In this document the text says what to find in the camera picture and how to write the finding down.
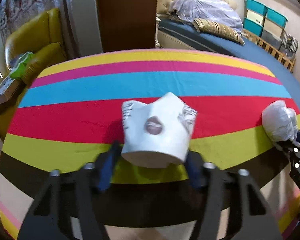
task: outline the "plastic-wrapped blanket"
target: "plastic-wrapped blanket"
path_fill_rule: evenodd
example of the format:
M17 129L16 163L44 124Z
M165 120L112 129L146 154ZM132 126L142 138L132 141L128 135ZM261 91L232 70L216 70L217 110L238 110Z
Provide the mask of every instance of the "plastic-wrapped blanket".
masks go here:
M238 33L243 29L239 15L220 0L174 0L168 13L184 22L192 23L195 18L201 18L227 25Z

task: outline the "green package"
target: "green package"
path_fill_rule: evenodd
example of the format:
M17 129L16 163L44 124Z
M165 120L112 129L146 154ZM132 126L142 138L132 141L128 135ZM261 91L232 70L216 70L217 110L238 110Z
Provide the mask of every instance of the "green package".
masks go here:
M26 66L29 61L34 57L34 54L30 51L23 54L16 62L15 66L10 72L10 77L12 79L21 79L25 70Z

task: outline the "blue bed sheet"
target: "blue bed sheet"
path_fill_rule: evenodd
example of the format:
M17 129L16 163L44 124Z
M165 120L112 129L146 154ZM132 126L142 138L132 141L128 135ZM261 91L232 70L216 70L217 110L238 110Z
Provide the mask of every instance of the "blue bed sheet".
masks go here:
M207 33L198 33L193 26L168 19L162 19L159 22L159 30L176 37L197 50L221 53L266 66L285 86L300 109L299 82L273 56L251 41L243 38L245 45L241 46L233 41Z

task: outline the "red stripe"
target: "red stripe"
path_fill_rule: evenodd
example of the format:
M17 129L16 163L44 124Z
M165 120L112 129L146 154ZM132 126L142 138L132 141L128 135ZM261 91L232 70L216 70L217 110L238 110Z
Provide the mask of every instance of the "red stripe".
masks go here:
M182 62L182 61L132 61L132 62L118 62L95 66L88 66L67 70L60 73L55 73L49 76L37 78L32 84L31 88L39 87L47 84L61 82L89 76L99 76L115 73L132 73L132 72L150 72L150 71L185 71L185 72L208 72L220 73L236 76L244 76L263 81L268 81L280 84L280 81L259 72L236 68L226 65L217 65L210 63L199 62Z
M198 111L193 138L240 131L261 125L261 113L278 98L181 97ZM121 104L127 99L63 103L18 108L8 133L53 141L123 142ZM136 99L147 104L156 98ZM299 110L292 99L287 107Z

